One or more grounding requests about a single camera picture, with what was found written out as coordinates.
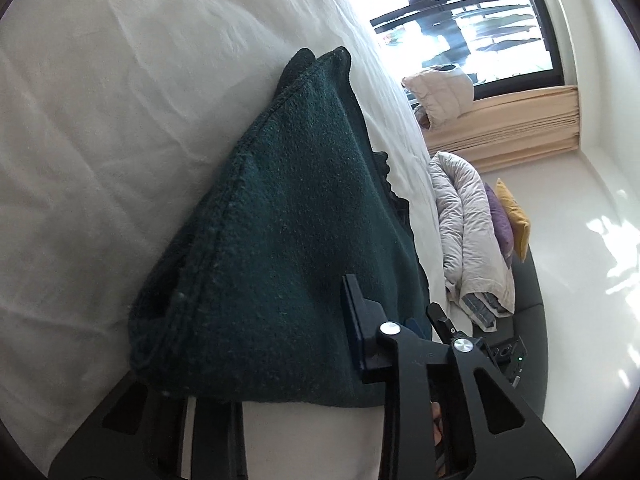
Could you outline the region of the person's right hand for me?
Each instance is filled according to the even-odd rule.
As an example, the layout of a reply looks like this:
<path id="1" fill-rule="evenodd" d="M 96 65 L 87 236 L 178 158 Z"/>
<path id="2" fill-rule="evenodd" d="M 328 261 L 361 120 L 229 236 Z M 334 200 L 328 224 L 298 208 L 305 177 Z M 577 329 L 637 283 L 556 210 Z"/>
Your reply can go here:
<path id="1" fill-rule="evenodd" d="M 444 445 L 442 437 L 444 436 L 444 427 L 442 426 L 442 408 L 438 402 L 431 403 L 432 419 L 433 419 L 433 437 L 435 445 L 435 474 L 437 478 L 442 478 L 446 472 Z"/>

